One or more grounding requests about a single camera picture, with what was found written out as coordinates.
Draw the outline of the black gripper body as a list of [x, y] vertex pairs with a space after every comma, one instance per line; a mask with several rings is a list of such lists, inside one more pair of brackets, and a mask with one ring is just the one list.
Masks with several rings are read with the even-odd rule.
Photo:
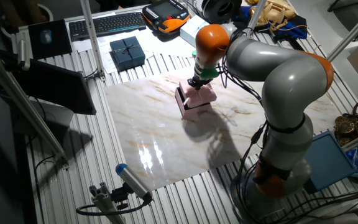
[[206, 80], [202, 80], [199, 77], [193, 77], [193, 87], [195, 88], [196, 86], [201, 86], [201, 85], [207, 85], [209, 84], [213, 79], [206, 79]]

